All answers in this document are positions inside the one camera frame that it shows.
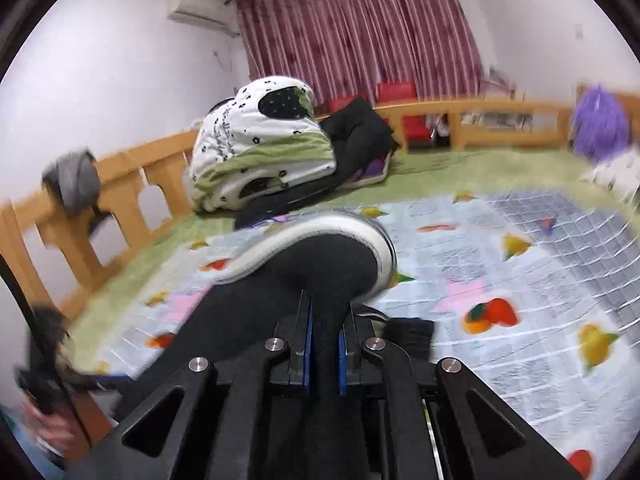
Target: red curtain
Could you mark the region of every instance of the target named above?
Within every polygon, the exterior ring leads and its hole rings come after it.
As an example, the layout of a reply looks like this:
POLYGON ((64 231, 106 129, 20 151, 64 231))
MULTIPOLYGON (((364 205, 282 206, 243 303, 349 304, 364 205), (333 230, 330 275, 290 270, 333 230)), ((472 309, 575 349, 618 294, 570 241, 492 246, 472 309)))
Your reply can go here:
POLYGON ((428 99, 478 93, 482 65, 458 0, 236 0, 253 78, 302 79, 318 103, 378 82, 428 99))

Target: fruit print bed sheet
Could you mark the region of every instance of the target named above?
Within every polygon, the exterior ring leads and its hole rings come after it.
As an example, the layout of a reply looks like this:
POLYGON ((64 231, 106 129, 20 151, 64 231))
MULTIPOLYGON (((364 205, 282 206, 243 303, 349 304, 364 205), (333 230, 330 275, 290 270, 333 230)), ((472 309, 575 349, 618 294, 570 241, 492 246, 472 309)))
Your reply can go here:
MULTIPOLYGON (((398 254, 394 286, 370 305, 436 321, 433 360, 462 360, 561 454, 586 450, 590 479, 606 478, 640 430, 640 245, 631 227, 544 192, 348 209, 376 218, 398 254)), ((105 339, 95 368, 139 375, 225 259, 296 216, 178 248, 105 339)))

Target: red chair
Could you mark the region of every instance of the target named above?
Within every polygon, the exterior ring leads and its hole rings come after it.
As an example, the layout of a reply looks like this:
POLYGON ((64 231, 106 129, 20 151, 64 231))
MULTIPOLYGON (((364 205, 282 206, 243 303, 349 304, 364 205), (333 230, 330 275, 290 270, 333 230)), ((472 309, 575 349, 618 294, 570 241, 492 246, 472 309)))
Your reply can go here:
MULTIPOLYGON (((378 83, 378 104, 396 101, 416 101, 418 91, 412 81, 399 83, 378 83)), ((402 118, 406 140, 429 140, 431 135, 424 124, 424 116, 408 116, 402 118)))
POLYGON ((338 110, 342 110, 346 105, 353 101, 357 95, 345 95, 343 97, 337 97, 330 99, 327 103, 327 107, 330 114, 335 114, 338 110))

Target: printed strawberry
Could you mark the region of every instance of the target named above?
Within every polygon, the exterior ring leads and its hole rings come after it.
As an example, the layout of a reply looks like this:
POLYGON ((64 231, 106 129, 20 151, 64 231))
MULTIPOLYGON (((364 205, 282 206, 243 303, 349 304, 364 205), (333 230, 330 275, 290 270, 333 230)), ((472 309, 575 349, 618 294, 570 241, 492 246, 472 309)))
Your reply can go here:
POLYGON ((578 449, 572 452, 567 457, 567 462, 574 466, 585 480, 591 474, 591 467, 593 465, 593 458, 591 453, 585 449, 578 449))
POLYGON ((494 298, 487 303, 485 317, 492 323, 504 326, 514 326, 520 322, 511 303, 503 298, 494 298))
POLYGON ((160 335, 147 338, 145 346, 149 348, 167 348, 169 343, 174 340, 174 337, 174 333, 165 332, 160 335))
POLYGON ((431 233, 432 231, 455 231, 457 226, 451 224, 437 224, 437 225, 425 225, 424 227, 418 227, 416 230, 419 233, 431 233))
POLYGON ((230 260, 231 258, 220 258, 219 260, 211 262, 210 264, 201 265, 200 270, 222 270, 226 267, 226 264, 228 264, 230 260))

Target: purple fluffy object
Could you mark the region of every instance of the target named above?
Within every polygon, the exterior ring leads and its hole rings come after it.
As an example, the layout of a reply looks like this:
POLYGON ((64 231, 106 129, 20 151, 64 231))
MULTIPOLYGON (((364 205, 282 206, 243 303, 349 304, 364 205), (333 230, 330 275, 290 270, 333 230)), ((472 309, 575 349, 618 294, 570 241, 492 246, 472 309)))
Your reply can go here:
POLYGON ((589 88, 574 112, 574 153, 600 162, 629 146, 629 120, 616 98, 602 87, 589 88))

